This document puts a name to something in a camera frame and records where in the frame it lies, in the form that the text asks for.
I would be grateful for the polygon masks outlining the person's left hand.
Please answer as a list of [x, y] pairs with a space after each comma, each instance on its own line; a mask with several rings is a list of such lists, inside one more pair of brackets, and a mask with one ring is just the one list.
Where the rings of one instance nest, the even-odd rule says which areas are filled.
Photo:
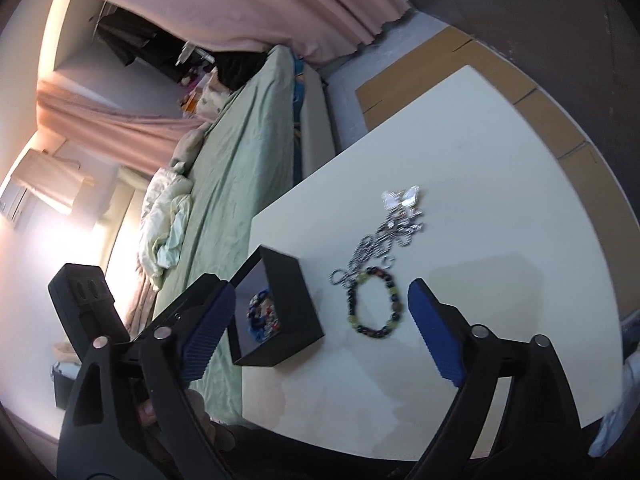
[[158, 460], [176, 458], [187, 444], [199, 445], [206, 437], [219, 454], [236, 448], [236, 437], [230, 428], [215, 422], [205, 411], [204, 398], [193, 389], [182, 392], [182, 402], [165, 405], [154, 399], [137, 407], [142, 429], [149, 434], [149, 447]]

